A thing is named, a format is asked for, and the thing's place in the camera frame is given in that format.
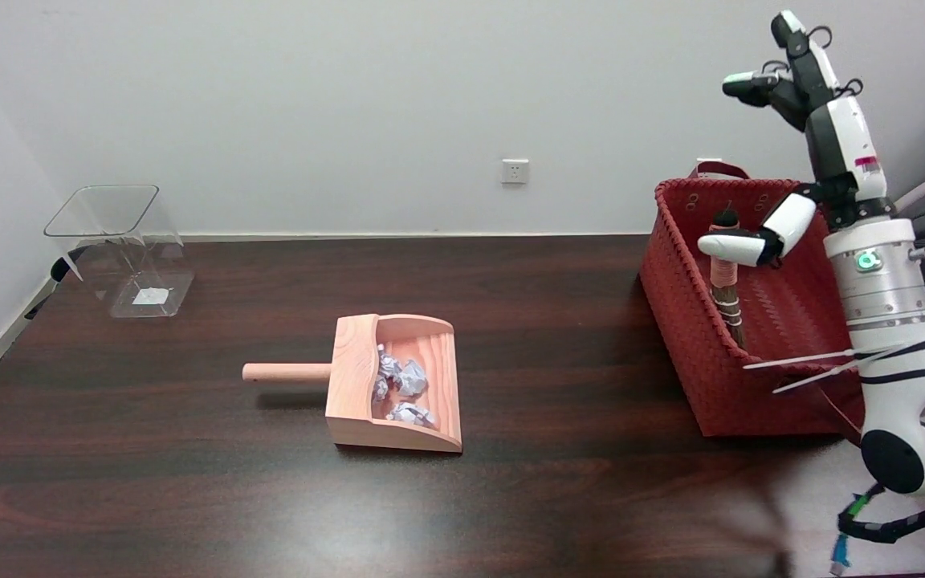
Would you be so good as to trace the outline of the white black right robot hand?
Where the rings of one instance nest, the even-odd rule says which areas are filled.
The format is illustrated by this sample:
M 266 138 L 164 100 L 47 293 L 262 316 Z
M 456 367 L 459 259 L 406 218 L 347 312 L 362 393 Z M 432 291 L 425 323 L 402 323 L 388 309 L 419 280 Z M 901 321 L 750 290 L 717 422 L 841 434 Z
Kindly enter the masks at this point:
M 858 94 L 862 81 L 841 84 L 825 44 L 790 10 L 774 16 L 770 29 L 784 61 L 724 78 L 723 94 L 755 108 L 771 108 L 804 135 L 813 172 L 774 205 L 756 231 L 731 228 L 701 235 L 699 250 L 738 266 L 767 266 L 783 259 L 804 237 L 815 213 L 834 226 L 883 217 L 893 210 L 887 180 Z

